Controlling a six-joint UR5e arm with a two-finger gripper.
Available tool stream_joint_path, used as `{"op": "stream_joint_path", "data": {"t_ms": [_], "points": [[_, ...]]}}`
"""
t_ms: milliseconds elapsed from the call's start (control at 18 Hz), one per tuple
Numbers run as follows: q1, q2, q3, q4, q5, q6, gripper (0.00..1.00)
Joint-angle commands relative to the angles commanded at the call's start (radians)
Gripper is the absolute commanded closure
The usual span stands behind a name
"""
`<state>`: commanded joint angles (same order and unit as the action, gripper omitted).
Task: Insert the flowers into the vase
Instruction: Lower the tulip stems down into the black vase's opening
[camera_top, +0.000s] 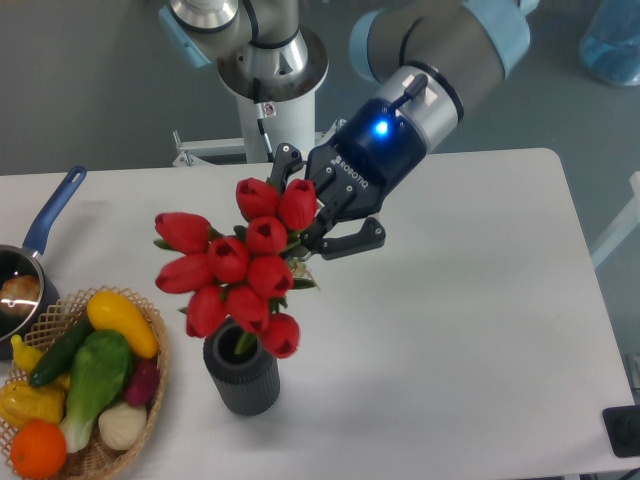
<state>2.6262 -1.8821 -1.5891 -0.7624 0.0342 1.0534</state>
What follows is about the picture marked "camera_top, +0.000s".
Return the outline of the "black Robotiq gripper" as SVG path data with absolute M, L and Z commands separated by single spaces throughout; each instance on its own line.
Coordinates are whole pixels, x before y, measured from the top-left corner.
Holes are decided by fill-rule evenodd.
M 329 140 L 311 150 L 305 177 L 315 183 L 317 198 L 324 205 L 352 186 L 351 201 L 334 221 L 355 220 L 379 212 L 386 196 L 426 154 L 425 141 L 408 119 L 393 114 L 391 102 L 374 98 Z M 299 149 L 280 143 L 267 183 L 282 195 L 289 177 L 299 172 L 303 163 Z M 319 255 L 324 260 L 336 260 L 383 247 L 386 230 L 376 218 L 368 217 L 356 233 L 315 242 L 310 242 L 309 234 L 302 240 L 305 237 L 308 240 L 302 243 L 305 252 L 300 259 Z

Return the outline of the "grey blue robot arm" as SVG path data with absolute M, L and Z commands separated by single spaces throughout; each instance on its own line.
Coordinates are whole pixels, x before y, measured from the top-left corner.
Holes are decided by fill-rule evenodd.
M 302 172 L 320 211 L 288 256 L 336 259 L 381 247 L 384 199 L 499 85 L 526 54 L 533 1 L 415 1 L 362 16 L 349 39 L 354 70 L 375 94 L 323 135 L 315 93 L 326 78 L 324 44 L 294 1 L 169 1 L 167 37 L 194 67 L 215 65 L 235 96 L 238 141 L 178 142 L 184 157 L 244 152 L 270 162 L 284 190 Z

